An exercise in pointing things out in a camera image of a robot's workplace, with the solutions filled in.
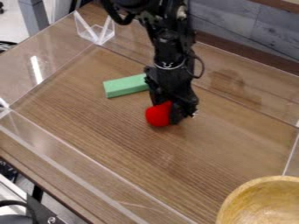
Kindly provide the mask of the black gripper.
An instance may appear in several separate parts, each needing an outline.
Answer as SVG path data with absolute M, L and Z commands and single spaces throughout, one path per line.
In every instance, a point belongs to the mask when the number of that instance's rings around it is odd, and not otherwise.
M 171 70 L 152 66 L 144 68 L 144 82 L 149 88 L 152 104 L 156 106 L 172 101 L 171 124 L 177 124 L 197 113 L 199 97 L 192 90 L 193 68 L 192 62 Z

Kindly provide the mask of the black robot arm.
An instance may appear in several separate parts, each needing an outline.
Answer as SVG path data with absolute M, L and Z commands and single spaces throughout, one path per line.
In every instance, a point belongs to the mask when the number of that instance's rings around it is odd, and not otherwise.
M 192 81 L 201 76 L 201 62 L 192 50 L 195 31 L 188 18 L 188 0 L 100 0 L 107 14 L 119 25 L 135 20 L 145 28 L 153 45 L 153 64 L 144 69 L 152 106 L 144 117 L 149 125 L 164 127 L 195 116 L 199 97 Z

